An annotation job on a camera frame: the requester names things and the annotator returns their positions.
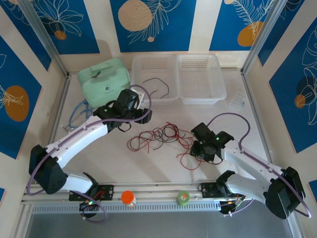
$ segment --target white line drawing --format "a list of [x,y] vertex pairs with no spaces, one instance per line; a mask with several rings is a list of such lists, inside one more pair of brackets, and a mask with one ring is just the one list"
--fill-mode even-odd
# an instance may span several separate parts
[[146,6],[142,6],[143,14],[151,12],[152,15],[152,19],[149,19],[149,24],[145,29],[138,31],[130,31],[131,34],[128,36],[128,38],[131,38],[129,44],[132,44],[140,39],[142,39],[142,41],[148,40],[149,42],[153,42],[155,40],[155,37],[160,33],[160,31],[164,30],[164,25],[169,25],[167,13],[177,8],[182,0],[177,0],[177,3],[174,6],[171,6],[171,2],[176,0],[146,0],[146,2],[142,2],[140,0],[128,1],[131,1],[131,4],[135,5],[145,4]]
[[285,4],[284,9],[282,10],[282,12],[280,14],[280,17],[282,17],[283,20],[285,20],[286,12],[288,12],[288,11],[296,11],[296,9],[299,7],[301,2],[302,2],[302,0],[287,1],[287,3]]
[[311,33],[302,59],[306,86],[296,97],[295,104],[298,108],[308,106],[308,125],[317,123],[317,26]]
[[[0,69],[3,67],[5,63],[6,55],[0,54]],[[5,105],[9,105],[11,103],[17,103],[20,105],[23,105],[23,102],[21,102],[23,96],[21,97],[14,97],[11,94],[7,93],[2,86],[0,85],[0,109]]]
[[[2,2],[17,19],[29,25],[18,5],[8,0],[2,0]],[[59,40],[66,39],[66,32],[79,37],[82,35],[76,23],[81,22],[84,15],[69,10],[68,0],[33,0],[31,4],[50,35],[55,35]]]
[[261,20],[268,14],[275,0],[262,0],[259,7],[255,7],[253,0],[224,0],[225,4],[232,4],[236,8],[239,17],[244,21],[244,24],[250,26],[253,32],[253,40],[259,32],[259,24]]

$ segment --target plastic basket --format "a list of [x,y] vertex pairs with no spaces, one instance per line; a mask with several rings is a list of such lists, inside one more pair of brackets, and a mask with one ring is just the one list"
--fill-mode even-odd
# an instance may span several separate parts
[[180,98],[184,104],[215,104],[226,98],[217,56],[178,55],[176,61]]
[[145,87],[152,103],[167,105],[179,98],[174,55],[139,55],[132,60],[131,85]]

